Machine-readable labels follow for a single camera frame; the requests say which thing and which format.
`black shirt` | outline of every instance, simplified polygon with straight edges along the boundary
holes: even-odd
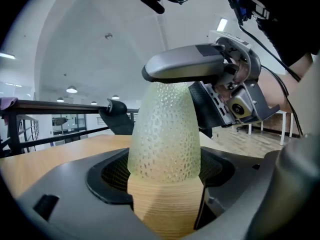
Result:
[[[320,0],[258,0],[277,19],[257,19],[281,60],[291,66],[320,49]]]

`black mesh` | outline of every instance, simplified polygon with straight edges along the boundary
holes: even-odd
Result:
[[[101,178],[110,187],[127,192],[128,179],[128,155],[124,155],[117,160],[106,165],[101,171]]]
[[[210,155],[210,152],[201,149],[201,169],[199,178],[202,183],[204,183],[206,179],[218,175],[223,169],[222,164]]]
[[[199,128],[211,129],[225,124],[216,105],[200,82],[189,86]]]

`hand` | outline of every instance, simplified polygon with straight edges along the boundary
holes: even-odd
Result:
[[[233,64],[239,67],[239,71],[235,74],[233,80],[236,83],[240,84],[245,80],[247,76],[248,64],[242,60],[235,61],[233,58],[231,58],[231,61]],[[224,85],[216,86],[215,88],[217,92],[222,96],[224,102],[227,102],[230,99],[232,90],[228,90]]]

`red brick wall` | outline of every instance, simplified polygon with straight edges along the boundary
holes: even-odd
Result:
[[[282,132],[282,118],[283,118],[282,114],[274,114],[273,116],[271,116],[268,119],[263,121],[263,128]],[[291,120],[290,118],[291,118],[291,114],[286,113],[286,122],[285,122],[285,132],[286,133],[290,132],[290,120]],[[254,123],[253,126],[260,127],[261,124]],[[293,131],[292,132],[297,135],[299,134],[294,118],[293,118]]]

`purple cloth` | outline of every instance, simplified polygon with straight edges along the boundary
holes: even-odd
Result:
[[[17,97],[2,97],[1,99],[1,106],[0,110],[5,110],[16,103],[18,100]]]
[[[17,97],[2,97],[0,98],[1,102],[0,102],[0,110],[5,110],[9,107],[11,107],[13,104],[15,104],[18,100]],[[9,121],[8,121],[8,117],[4,116],[4,125],[7,126]]]

